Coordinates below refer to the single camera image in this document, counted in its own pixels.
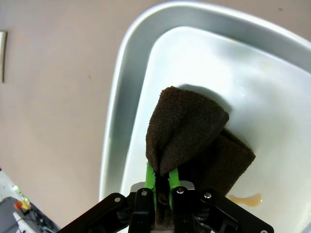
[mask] liquid spill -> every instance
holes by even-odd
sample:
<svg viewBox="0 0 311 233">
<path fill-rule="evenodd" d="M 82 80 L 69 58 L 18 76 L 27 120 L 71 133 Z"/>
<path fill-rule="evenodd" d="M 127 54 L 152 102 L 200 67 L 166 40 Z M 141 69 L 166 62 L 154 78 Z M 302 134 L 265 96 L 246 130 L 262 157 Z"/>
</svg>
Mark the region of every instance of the liquid spill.
<svg viewBox="0 0 311 233">
<path fill-rule="evenodd" d="M 233 195 L 229 195 L 229 200 L 236 204 L 244 204 L 249 207 L 257 207 L 261 203 L 261 193 L 255 194 L 247 198 L 238 198 Z"/>
</svg>

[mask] tray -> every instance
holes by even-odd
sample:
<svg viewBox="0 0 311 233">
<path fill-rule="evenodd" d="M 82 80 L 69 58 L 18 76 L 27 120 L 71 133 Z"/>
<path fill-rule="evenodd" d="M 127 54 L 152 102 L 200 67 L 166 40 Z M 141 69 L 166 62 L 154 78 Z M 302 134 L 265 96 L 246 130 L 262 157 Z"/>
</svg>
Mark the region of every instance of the tray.
<svg viewBox="0 0 311 233">
<path fill-rule="evenodd" d="M 170 2 L 143 13 L 119 51 L 108 109 L 100 200 L 144 181 L 145 135 L 161 90 L 215 99 L 256 159 L 229 194 L 262 194 L 249 212 L 276 233 L 311 221 L 311 43 L 220 6 Z"/>
</svg>

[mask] beige table surface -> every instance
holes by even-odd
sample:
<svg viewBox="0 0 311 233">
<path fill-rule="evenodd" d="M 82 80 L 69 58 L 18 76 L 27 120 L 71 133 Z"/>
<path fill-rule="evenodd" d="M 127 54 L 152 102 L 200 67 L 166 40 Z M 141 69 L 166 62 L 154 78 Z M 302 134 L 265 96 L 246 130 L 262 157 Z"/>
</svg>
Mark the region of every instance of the beige table surface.
<svg viewBox="0 0 311 233">
<path fill-rule="evenodd" d="M 122 37 L 162 0 L 0 0 L 9 32 L 0 167 L 61 227 L 98 200 L 108 97 Z M 310 0 L 211 0 L 311 40 Z"/>
</svg>

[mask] metal screw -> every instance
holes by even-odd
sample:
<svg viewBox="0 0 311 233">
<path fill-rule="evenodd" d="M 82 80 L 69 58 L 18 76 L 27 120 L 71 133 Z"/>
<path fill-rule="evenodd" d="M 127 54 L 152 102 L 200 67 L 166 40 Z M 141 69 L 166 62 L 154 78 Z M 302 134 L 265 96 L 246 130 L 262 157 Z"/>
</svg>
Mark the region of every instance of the metal screw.
<svg viewBox="0 0 311 233">
<path fill-rule="evenodd" d="M 183 194 L 183 193 L 184 193 L 184 190 L 183 190 L 182 188 L 178 188 L 178 189 L 177 189 L 177 193 L 178 193 L 178 194 Z"/>
<path fill-rule="evenodd" d="M 212 197 L 212 195 L 210 193 L 205 193 L 204 197 L 207 198 L 207 199 L 210 199 Z"/>
</svg>

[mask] brown cloth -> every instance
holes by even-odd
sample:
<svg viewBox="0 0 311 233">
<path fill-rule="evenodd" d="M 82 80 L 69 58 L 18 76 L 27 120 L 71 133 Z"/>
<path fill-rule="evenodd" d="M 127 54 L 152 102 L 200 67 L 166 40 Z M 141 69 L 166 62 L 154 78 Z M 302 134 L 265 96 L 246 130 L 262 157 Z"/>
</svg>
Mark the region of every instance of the brown cloth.
<svg viewBox="0 0 311 233">
<path fill-rule="evenodd" d="M 223 195 L 255 159 L 253 152 L 224 126 L 228 113 L 205 95 L 176 87 L 162 91 L 146 135 L 146 157 L 156 173 L 155 230 L 174 229 L 167 174 L 199 192 L 213 188 Z"/>
</svg>

